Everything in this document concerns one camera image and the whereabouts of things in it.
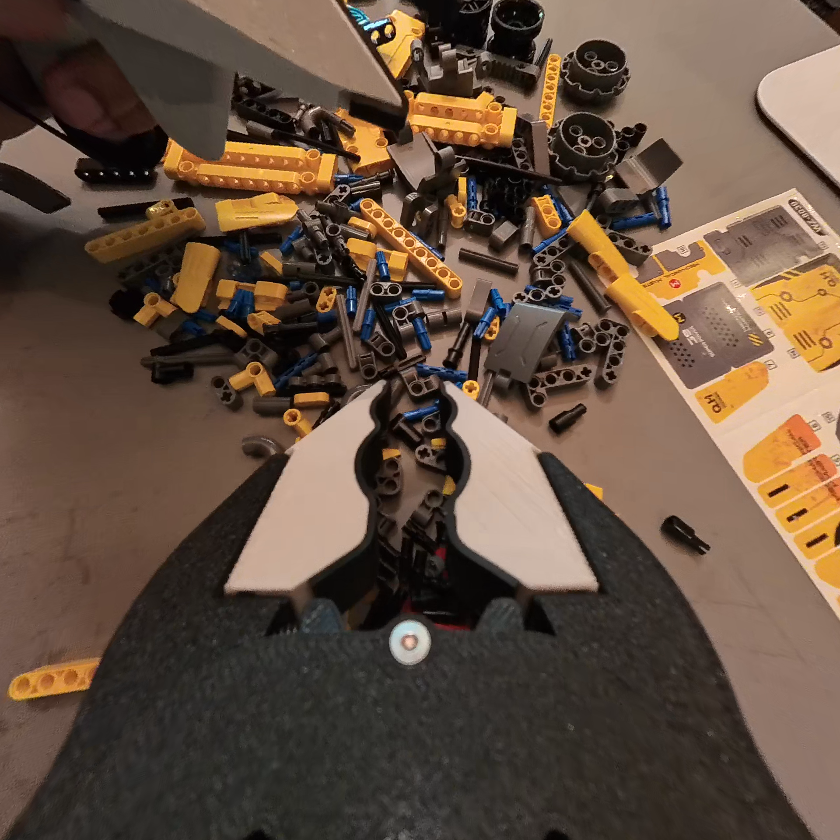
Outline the yellow rounded panel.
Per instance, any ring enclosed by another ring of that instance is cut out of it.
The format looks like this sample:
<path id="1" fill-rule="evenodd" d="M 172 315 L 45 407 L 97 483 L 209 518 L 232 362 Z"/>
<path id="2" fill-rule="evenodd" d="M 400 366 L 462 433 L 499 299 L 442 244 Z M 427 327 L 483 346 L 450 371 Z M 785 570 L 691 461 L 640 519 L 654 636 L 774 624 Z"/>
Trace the yellow rounded panel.
<path id="1" fill-rule="evenodd" d="M 211 245 L 191 242 L 185 246 L 182 265 L 173 278 L 171 303 L 187 313 L 197 313 L 207 299 L 221 251 Z"/>

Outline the thick yellow beam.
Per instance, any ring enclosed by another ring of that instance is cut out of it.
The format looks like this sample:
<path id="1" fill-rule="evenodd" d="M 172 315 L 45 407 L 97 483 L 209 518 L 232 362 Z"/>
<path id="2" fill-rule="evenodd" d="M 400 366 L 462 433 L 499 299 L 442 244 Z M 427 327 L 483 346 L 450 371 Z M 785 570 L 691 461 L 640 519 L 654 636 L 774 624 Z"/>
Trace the thick yellow beam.
<path id="1" fill-rule="evenodd" d="M 106 265 L 158 249 L 191 234 L 201 234 L 205 229 L 205 220 L 194 207 L 175 209 L 94 238 L 85 244 L 85 252 Z"/>

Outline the person's left hand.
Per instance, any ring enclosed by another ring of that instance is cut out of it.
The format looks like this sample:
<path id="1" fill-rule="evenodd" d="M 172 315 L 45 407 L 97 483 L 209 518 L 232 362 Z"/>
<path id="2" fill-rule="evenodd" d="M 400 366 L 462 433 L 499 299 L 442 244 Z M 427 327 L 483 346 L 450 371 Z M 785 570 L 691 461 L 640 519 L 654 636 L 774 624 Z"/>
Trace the person's left hand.
<path id="1" fill-rule="evenodd" d="M 47 62 L 32 77 L 13 44 L 2 39 L 2 97 L 27 113 L 111 142 L 151 131 L 157 120 L 118 64 L 92 41 Z"/>

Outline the yellow five-hole beam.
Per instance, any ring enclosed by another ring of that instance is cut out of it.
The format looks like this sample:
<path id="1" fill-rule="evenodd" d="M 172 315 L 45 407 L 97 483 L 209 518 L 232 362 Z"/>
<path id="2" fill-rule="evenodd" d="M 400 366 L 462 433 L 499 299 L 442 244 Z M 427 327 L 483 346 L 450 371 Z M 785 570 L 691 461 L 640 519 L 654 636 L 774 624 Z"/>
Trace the yellow five-hole beam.
<path id="1" fill-rule="evenodd" d="M 100 663 L 101 659 L 94 657 L 35 668 L 14 677 L 7 696 L 10 700 L 24 701 L 88 690 Z"/>

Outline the yellow flat panel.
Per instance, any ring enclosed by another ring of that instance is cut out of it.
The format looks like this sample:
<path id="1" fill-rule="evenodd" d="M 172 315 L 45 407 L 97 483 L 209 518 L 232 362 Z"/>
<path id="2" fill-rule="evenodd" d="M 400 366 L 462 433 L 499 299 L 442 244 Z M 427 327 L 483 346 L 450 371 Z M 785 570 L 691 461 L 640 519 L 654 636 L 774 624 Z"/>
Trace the yellow flat panel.
<path id="1" fill-rule="evenodd" d="M 285 224 L 297 215 L 298 210 L 298 204 L 289 196 L 275 192 L 215 204 L 217 223 L 223 234 Z"/>

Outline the grey sprocket wheel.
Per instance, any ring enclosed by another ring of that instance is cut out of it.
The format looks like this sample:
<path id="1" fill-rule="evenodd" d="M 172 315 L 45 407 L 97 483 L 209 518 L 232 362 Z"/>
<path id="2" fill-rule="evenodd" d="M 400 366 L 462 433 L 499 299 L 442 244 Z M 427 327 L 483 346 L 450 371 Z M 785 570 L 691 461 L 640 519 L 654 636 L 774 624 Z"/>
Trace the grey sprocket wheel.
<path id="1" fill-rule="evenodd" d="M 608 40 L 587 40 L 561 61 L 564 96 L 588 106 L 601 106 L 620 96 L 630 77 L 624 50 Z"/>
<path id="2" fill-rule="evenodd" d="M 562 117 L 549 130 L 549 162 L 561 184 L 603 182 L 617 157 L 613 123 L 586 111 Z"/>

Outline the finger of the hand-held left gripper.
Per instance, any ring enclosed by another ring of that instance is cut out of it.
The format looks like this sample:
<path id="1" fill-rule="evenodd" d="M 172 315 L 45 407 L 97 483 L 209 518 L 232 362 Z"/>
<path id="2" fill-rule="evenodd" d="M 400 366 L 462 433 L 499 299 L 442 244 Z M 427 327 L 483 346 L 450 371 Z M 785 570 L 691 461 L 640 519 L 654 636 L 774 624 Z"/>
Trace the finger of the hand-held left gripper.
<path id="1" fill-rule="evenodd" d="M 403 129 L 403 89 L 343 2 L 79 2 L 79 23 L 181 33 L 188 23 L 229 27 L 223 63 L 285 95 L 342 108 L 384 130 Z"/>

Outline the pile of mixed building pieces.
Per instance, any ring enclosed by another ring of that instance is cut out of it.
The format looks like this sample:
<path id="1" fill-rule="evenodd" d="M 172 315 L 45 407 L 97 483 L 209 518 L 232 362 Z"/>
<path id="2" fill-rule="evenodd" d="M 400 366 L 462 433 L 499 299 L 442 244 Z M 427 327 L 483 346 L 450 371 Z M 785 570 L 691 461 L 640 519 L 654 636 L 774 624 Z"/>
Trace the pile of mixed building pieces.
<path id="1" fill-rule="evenodd" d="M 360 148 L 362 130 L 377 133 L 383 154 L 411 150 L 410 143 L 388 145 L 381 129 L 339 111 L 329 118 L 344 120 L 344 154 L 355 158 L 359 170 L 335 176 L 329 199 L 316 214 L 299 213 L 297 232 L 284 246 L 309 248 L 311 260 L 298 265 L 280 262 L 265 252 L 260 260 L 273 276 L 220 279 L 209 288 L 197 313 L 184 312 L 171 303 L 173 278 L 181 268 L 188 243 L 212 245 L 209 240 L 185 237 L 153 250 L 121 275 L 121 287 L 110 299 L 112 311 L 145 327 L 172 326 L 176 339 L 155 350 L 144 364 L 152 381 L 168 385 L 192 378 L 199 364 L 235 362 L 239 370 L 217 376 L 212 387 L 218 400 L 237 409 L 241 392 L 257 390 L 253 407 L 278 416 L 297 441 L 324 424 L 371 385 L 388 382 L 392 388 L 390 416 L 382 436 L 382 462 L 375 479 L 378 557 L 376 578 L 385 592 L 385 604 L 410 602 L 415 613 L 430 621 L 457 627 L 484 607 L 471 607 L 454 591 L 446 571 L 448 536 L 445 504 L 455 491 L 455 478 L 447 469 L 448 439 L 443 419 L 443 391 L 449 383 L 473 400 L 487 394 L 469 375 L 477 372 L 480 352 L 470 356 L 470 367 L 458 365 L 466 346 L 498 336 L 511 307 L 496 289 L 478 281 L 464 311 L 435 284 L 416 271 L 407 255 L 393 249 L 360 213 L 361 199 L 375 201 L 382 186 L 390 184 L 396 168 L 406 182 L 410 172 L 394 156 L 386 156 L 379 170 L 368 166 Z M 515 129 L 511 147 L 485 149 L 439 143 L 415 133 L 416 151 L 429 153 L 418 194 L 407 194 L 403 215 L 397 220 L 443 258 L 441 234 L 445 224 L 465 226 L 488 235 L 493 248 L 505 247 L 500 236 L 522 234 L 530 249 L 529 223 L 543 226 L 550 236 L 551 195 L 539 197 L 525 181 L 548 182 L 549 132 L 530 129 L 528 152 L 524 135 Z M 540 297 L 539 288 L 526 289 L 514 302 L 556 308 L 569 313 L 553 343 L 574 356 L 583 350 L 578 339 L 593 351 L 604 350 L 605 365 L 598 371 L 604 384 L 622 361 L 627 328 L 605 320 L 595 331 L 575 331 L 569 321 L 579 317 L 571 299 L 562 296 L 561 279 Z M 592 364 L 543 371 L 539 366 L 529 383 L 521 383 L 533 407 L 539 407 L 545 389 L 588 382 Z"/>

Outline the yellow curved panel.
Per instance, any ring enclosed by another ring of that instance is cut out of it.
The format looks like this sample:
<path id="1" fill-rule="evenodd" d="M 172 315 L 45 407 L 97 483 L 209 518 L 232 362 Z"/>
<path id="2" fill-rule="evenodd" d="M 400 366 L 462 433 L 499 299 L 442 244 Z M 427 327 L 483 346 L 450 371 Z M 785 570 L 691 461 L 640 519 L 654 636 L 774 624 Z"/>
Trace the yellow curved panel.
<path id="1" fill-rule="evenodd" d="M 386 16 L 394 32 L 394 38 L 375 45 L 388 70 L 396 80 L 403 79 L 412 63 L 412 43 L 422 39 L 425 24 L 400 10 L 394 10 Z"/>

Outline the yellow frame piece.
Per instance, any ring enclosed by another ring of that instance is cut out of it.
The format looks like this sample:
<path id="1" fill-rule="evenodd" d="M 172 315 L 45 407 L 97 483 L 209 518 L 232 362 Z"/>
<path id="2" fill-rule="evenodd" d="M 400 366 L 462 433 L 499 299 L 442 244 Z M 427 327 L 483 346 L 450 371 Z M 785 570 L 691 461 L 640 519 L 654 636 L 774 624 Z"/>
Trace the yellow frame piece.
<path id="1" fill-rule="evenodd" d="M 219 161 L 205 161 L 170 140 L 162 163 L 165 175 L 175 182 L 289 196 L 330 193 L 339 167 L 335 154 L 231 141 Z"/>
<path id="2" fill-rule="evenodd" d="M 414 133 L 425 133 L 444 144 L 511 147 L 518 111 L 500 104 L 489 92 L 477 98 L 458 98 L 407 91 L 406 99 L 408 122 Z"/>

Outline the grey slanted panel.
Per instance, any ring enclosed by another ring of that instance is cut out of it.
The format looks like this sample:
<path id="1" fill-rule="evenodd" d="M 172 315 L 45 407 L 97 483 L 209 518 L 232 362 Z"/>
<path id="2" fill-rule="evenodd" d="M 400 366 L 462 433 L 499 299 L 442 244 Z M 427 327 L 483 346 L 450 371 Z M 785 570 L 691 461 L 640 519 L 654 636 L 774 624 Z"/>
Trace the grey slanted panel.
<path id="1" fill-rule="evenodd" d="M 664 139 L 617 163 L 614 174 L 625 188 L 641 196 L 663 185 L 683 165 L 682 159 Z"/>

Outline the yellow pointed panel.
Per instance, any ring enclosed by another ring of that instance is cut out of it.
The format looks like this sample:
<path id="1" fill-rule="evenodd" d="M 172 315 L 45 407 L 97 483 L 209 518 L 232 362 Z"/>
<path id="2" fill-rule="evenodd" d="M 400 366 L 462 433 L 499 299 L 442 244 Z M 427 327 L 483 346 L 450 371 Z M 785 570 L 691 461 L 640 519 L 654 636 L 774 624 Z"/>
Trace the yellow pointed panel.
<path id="1" fill-rule="evenodd" d="M 605 283 L 605 294 L 642 334 L 671 342 L 679 338 L 674 317 L 647 292 L 631 267 L 589 211 L 582 211 L 568 226 L 568 235 L 587 252 L 587 260 Z"/>

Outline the dark toothed rack piece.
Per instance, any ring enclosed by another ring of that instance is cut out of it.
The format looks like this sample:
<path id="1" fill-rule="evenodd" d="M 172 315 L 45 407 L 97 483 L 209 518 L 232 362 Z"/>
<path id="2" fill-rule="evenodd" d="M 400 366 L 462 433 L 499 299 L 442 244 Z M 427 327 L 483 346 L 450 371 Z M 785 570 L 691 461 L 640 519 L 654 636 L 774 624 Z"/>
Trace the dark toothed rack piece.
<path id="1" fill-rule="evenodd" d="M 476 63 L 476 76 L 505 81 L 525 91 L 534 88 L 541 77 L 539 66 L 517 59 L 493 54 L 487 50 L 480 52 Z"/>

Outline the grey curved panel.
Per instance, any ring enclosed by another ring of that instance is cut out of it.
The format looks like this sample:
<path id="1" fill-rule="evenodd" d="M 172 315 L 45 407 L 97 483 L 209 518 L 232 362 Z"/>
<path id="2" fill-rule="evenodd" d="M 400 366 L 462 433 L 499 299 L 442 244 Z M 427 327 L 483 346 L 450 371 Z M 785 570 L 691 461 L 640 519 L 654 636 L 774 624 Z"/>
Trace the grey curved panel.
<path id="1" fill-rule="evenodd" d="M 552 338 L 567 321 L 567 311 L 519 302 L 512 305 L 491 344 L 486 371 L 527 384 Z"/>

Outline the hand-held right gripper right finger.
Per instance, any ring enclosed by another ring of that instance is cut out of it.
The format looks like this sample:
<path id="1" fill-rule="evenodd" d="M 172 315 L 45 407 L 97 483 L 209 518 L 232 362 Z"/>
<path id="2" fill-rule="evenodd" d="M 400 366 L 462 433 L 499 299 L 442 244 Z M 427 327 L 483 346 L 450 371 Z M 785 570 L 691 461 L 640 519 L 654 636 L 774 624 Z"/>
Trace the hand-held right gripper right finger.
<path id="1" fill-rule="evenodd" d="M 553 458 L 449 383 L 446 571 L 471 607 L 500 598 L 597 592 L 595 573 L 550 483 Z"/>

